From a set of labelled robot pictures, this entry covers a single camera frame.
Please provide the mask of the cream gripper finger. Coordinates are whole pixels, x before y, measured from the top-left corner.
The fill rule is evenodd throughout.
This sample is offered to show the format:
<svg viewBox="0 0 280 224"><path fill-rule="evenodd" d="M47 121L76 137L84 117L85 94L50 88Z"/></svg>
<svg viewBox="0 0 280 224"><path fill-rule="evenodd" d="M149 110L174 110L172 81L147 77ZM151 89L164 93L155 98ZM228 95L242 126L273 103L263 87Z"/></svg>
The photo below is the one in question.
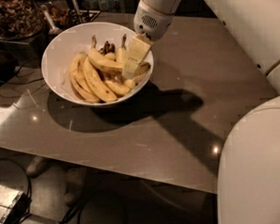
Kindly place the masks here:
<svg viewBox="0 0 280 224"><path fill-rule="evenodd" d="M150 39L144 35L138 34L131 39L128 55L123 64L123 77L126 79L134 77L141 63L147 57L150 47Z"/></svg>

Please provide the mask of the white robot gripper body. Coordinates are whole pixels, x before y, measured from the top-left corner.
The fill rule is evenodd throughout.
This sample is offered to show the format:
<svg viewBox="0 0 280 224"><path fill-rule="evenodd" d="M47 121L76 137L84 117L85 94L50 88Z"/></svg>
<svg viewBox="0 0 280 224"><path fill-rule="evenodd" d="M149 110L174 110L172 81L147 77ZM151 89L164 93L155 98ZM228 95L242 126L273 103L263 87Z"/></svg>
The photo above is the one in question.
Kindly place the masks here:
<svg viewBox="0 0 280 224"><path fill-rule="evenodd" d="M172 14L163 14L140 0L133 19L133 29L137 34L157 41L163 37L172 20Z"/></svg>

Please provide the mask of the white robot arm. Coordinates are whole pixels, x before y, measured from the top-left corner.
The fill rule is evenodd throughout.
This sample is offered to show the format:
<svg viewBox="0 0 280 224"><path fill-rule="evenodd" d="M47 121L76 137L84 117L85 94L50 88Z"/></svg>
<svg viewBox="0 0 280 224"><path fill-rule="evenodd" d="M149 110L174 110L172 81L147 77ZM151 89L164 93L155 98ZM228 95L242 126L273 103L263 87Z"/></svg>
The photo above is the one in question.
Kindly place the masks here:
<svg viewBox="0 0 280 224"><path fill-rule="evenodd" d="M230 131L218 168L218 224L280 224L280 0L204 0L278 96ZM181 0L140 0L123 76L140 69Z"/></svg>

